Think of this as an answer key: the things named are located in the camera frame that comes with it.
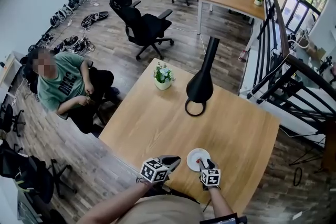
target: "mesh chair back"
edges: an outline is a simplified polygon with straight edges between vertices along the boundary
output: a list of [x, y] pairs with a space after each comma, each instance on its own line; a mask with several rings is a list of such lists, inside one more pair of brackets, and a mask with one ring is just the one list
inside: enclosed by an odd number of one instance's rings
[[143, 21], [140, 11], [130, 7], [131, 4], [132, 0], [110, 0], [110, 7], [126, 23], [126, 34], [129, 41], [143, 46], [149, 29]]

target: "black cable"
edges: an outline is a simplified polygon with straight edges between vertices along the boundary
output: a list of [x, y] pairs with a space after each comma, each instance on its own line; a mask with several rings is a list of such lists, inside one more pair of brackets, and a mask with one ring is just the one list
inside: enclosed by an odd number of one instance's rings
[[[296, 174], [297, 174], [298, 171], [300, 171], [301, 173], [300, 173], [299, 181], [296, 183]], [[294, 179], [293, 179], [293, 186], [294, 187], [299, 186], [300, 183], [301, 183], [301, 179], [302, 179], [302, 169], [300, 167], [298, 167], [298, 168], [295, 169]]]
[[204, 210], [203, 210], [203, 212], [205, 211], [205, 209], [208, 207], [208, 205], [210, 204], [210, 202], [211, 202], [211, 199], [208, 201], [208, 203], [206, 204], [206, 206], [205, 206], [205, 208], [204, 208]]

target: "black sculpture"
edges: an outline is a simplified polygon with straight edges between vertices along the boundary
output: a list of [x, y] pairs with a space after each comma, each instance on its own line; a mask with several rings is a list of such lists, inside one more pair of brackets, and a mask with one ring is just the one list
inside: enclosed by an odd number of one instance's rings
[[[212, 63], [215, 59], [216, 51], [218, 48], [219, 39], [210, 37], [209, 45], [206, 49], [205, 58], [200, 71], [189, 81], [187, 85], [187, 95], [188, 99], [185, 102], [185, 111], [188, 115], [197, 117], [204, 113], [206, 107], [206, 101], [210, 99], [214, 92], [214, 87], [211, 80], [210, 70]], [[189, 102], [202, 104], [203, 108], [199, 114], [191, 114], [187, 106]]]

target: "glove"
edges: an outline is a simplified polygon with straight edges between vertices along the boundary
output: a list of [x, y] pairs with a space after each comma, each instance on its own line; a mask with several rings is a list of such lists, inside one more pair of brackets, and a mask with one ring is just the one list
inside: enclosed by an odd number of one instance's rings
[[202, 170], [212, 170], [212, 169], [218, 169], [218, 165], [213, 162], [211, 159], [207, 159], [207, 164], [208, 166], [205, 167], [203, 161], [201, 159], [199, 159], [199, 169], [200, 169], [200, 182], [202, 183], [203, 186], [203, 190], [209, 190], [209, 188], [218, 188], [218, 186], [206, 186], [204, 185], [204, 183], [201, 181], [201, 176], [202, 176]]
[[157, 162], [163, 164], [168, 168], [168, 172], [164, 181], [160, 182], [162, 185], [169, 180], [169, 176], [181, 163], [181, 158], [174, 155], [161, 155], [159, 157], [154, 158]]

